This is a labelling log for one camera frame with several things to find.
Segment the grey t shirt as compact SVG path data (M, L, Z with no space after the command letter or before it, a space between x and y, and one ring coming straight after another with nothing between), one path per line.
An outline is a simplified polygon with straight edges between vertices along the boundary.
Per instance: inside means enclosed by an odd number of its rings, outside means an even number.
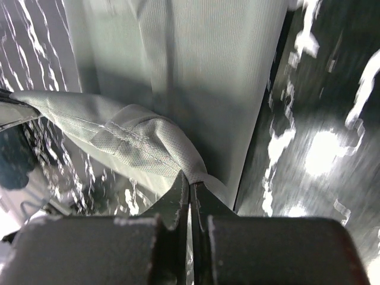
M288 7L66 1L81 92L11 98L158 195L183 172L232 208Z

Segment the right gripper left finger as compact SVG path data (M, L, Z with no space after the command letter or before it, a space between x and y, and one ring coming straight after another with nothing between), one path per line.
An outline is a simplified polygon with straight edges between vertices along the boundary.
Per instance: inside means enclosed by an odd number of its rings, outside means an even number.
M141 218L157 221L148 284L185 284L189 182L179 172L172 187Z

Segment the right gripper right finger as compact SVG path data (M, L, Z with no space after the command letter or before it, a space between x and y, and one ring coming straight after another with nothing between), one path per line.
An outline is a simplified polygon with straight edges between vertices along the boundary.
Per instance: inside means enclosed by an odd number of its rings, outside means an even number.
M208 231L209 216L237 217L229 207L211 193L204 183L190 185L190 213L194 256L194 283L213 284L213 261Z

